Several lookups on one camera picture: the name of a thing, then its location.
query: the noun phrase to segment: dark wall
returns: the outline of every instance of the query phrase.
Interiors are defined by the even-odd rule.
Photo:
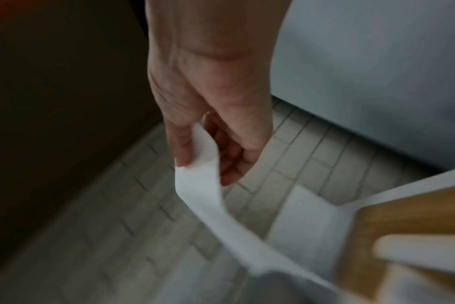
[[[128,1],[0,22],[0,262],[151,126],[148,42]]]

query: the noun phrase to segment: skin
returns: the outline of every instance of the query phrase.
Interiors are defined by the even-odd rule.
[[[290,0],[146,0],[147,74],[179,167],[192,125],[220,151],[220,180],[237,182],[271,137],[269,72]]]

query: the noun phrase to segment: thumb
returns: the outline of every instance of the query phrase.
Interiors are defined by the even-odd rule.
[[[169,120],[164,120],[167,143],[171,148],[177,167],[184,167],[193,158],[193,141],[191,126],[179,126]]]

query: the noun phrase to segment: toilet paper roll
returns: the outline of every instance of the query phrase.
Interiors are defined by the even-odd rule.
[[[333,284],[274,250],[230,216],[221,192],[218,147],[198,124],[193,127],[192,140],[193,163],[176,168],[176,192],[240,264],[254,276],[279,271],[337,291]]]

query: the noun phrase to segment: white wall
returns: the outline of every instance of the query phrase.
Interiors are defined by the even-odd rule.
[[[294,0],[271,87],[380,144],[455,168],[455,0]]]

